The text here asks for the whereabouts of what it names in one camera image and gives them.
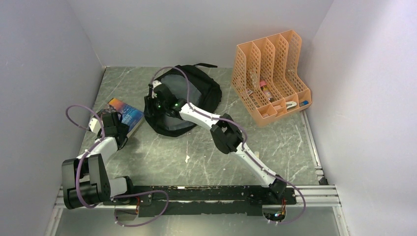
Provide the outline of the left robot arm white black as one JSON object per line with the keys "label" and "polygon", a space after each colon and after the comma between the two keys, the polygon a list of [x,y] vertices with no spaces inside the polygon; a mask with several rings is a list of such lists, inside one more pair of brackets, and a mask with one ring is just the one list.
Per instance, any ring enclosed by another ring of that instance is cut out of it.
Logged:
{"label": "left robot arm white black", "polygon": [[98,131],[90,150],[62,163],[63,200],[67,209],[95,207],[109,202],[115,196],[128,205],[136,198],[130,177],[110,179],[105,167],[107,160],[125,146],[129,126],[122,123],[122,114],[119,112],[106,113],[101,118],[105,138]]}

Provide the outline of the black student backpack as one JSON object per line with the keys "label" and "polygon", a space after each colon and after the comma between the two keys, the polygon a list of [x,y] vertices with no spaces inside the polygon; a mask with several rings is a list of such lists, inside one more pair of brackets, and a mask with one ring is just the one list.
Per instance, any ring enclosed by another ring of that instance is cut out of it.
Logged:
{"label": "black student backpack", "polygon": [[[177,65],[154,78],[153,81],[158,80],[165,84],[177,98],[185,99],[198,108],[214,113],[221,101],[222,91],[220,85],[199,66],[217,67],[205,63]],[[191,122],[167,115],[158,117],[145,115],[145,120],[156,133],[168,137],[181,136],[196,126]]]}

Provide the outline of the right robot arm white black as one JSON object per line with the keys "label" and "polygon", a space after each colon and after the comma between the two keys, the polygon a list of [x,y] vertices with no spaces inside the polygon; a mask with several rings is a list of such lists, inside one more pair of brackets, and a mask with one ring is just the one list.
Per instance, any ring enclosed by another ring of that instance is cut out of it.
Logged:
{"label": "right robot arm white black", "polygon": [[265,196],[270,203],[276,204],[283,199],[286,182],[249,148],[246,132],[228,114],[212,114],[178,99],[165,84],[156,81],[149,84],[146,103],[156,115],[168,115],[208,130],[216,148],[223,154],[235,156],[259,180],[260,186],[266,188]]}

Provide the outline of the blue orange paperback book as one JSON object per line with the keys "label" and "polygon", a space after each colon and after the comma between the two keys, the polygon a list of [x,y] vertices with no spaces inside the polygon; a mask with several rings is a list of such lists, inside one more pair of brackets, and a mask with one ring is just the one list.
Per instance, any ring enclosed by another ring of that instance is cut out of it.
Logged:
{"label": "blue orange paperback book", "polygon": [[135,133],[144,119],[144,113],[142,111],[116,98],[108,101],[107,108],[121,113],[121,122],[129,126],[128,138]]}

